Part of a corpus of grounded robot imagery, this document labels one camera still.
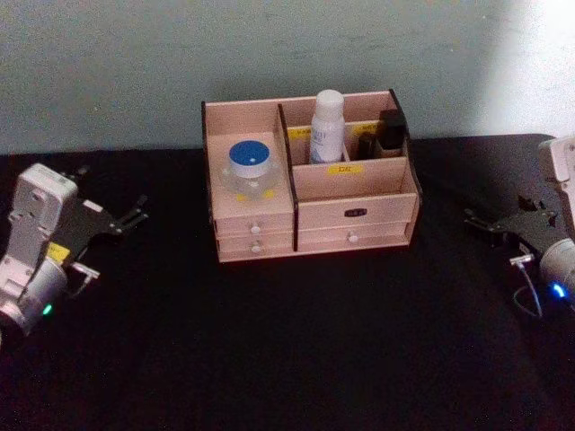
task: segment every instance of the metal drawer label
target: metal drawer label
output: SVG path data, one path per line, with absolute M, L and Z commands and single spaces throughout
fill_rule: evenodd
M 366 208 L 354 208 L 348 209 L 345 213 L 343 213 L 346 217 L 361 217 L 367 214 Z

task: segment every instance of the cable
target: cable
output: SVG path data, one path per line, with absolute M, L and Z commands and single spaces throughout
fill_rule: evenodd
M 525 278 L 525 280 L 527 281 L 528 286 L 523 286 L 521 288 L 519 288 L 514 294 L 513 294 L 513 302 L 515 303 L 515 305 L 523 312 L 526 312 L 527 314 L 529 314 L 532 317 L 535 317 L 536 319 L 541 319 L 543 317 L 543 311 L 541 310 L 541 304 L 539 303 L 539 296 L 537 295 L 537 292 L 535 291 L 535 287 L 533 286 L 533 283 L 531 282 L 531 278 L 529 277 L 529 275 L 527 274 L 527 271 L 525 270 L 525 267 L 523 266 L 523 263 L 518 262 L 516 264 L 516 266 L 519 268 L 519 270 L 521 271 L 521 274 L 523 274 L 523 277 Z M 527 307 L 525 307 L 522 303 L 519 302 L 518 300 L 518 295 L 523 292 L 524 290 L 526 290 L 527 288 L 531 289 L 531 295 L 533 295 L 533 300 L 535 301 L 535 306 L 537 307 L 537 313 L 532 312 L 531 310 L 529 310 Z

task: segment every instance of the gray wall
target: gray wall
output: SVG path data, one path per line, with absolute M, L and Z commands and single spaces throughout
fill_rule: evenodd
M 0 152 L 200 146 L 199 103 L 393 87 L 411 132 L 575 130 L 573 2 L 4 0 Z

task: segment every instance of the yellow sticker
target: yellow sticker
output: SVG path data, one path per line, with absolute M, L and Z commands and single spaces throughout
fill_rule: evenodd
M 287 130 L 287 137 L 289 139 L 309 139 L 312 135 L 312 128 L 306 126 L 304 128 L 289 128 Z
M 346 173 L 362 173 L 363 164 L 333 164 L 327 168 L 329 175 L 340 175 Z
M 379 126 L 379 121 L 374 121 L 373 123 L 357 124 L 351 129 L 351 132 L 355 136 L 359 136 L 362 133 L 375 133 L 377 131 L 377 126 Z
M 50 242 L 48 244 L 48 257 L 55 260 L 60 265 L 64 263 L 64 260 L 67 258 L 68 254 L 70 254 L 70 250 L 66 247 L 62 247 L 55 242 Z

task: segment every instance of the black table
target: black table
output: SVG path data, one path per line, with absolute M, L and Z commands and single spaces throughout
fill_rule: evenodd
M 0 158 L 4 215 L 37 161 L 87 163 L 83 196 L 121 215 L 146 193 L 150 214 L 90 250 L 101 278 L 0 357 L 2 429 L 573 427 L 575 314 L 518 312 L 516 253 L 462 223 L 469 205 L 512 211 L 525 175 L 557 204 L 533 175 L 542 140 L 415 142 L 423 217 L 409 249 L 226 265 L 199 150 Z M 494 152 L 506 181 L 489 178 Z M 3 216 L 4 242 L 8 232 Z

